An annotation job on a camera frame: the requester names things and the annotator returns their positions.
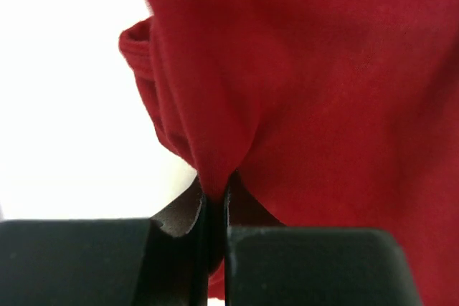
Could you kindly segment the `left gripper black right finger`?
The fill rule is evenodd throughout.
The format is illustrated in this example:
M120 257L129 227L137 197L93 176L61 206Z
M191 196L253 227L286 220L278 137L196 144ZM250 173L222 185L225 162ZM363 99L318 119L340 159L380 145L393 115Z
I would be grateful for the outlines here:
M225 193L227 305L420 305L385 231L286 226L233 174Z

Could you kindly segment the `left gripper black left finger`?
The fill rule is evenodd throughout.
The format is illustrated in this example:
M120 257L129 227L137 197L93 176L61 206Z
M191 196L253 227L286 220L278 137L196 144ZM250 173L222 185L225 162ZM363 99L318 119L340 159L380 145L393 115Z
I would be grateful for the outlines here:
M138 219L3 220L3 305L205 305L207 200L198 181Z

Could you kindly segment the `red t-shirt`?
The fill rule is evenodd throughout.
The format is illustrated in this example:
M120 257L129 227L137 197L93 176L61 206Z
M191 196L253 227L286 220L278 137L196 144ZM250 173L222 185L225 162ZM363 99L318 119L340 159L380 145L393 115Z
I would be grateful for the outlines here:
M458 0L147 0L123 31L159 142L213 201L370 226L458 303Z

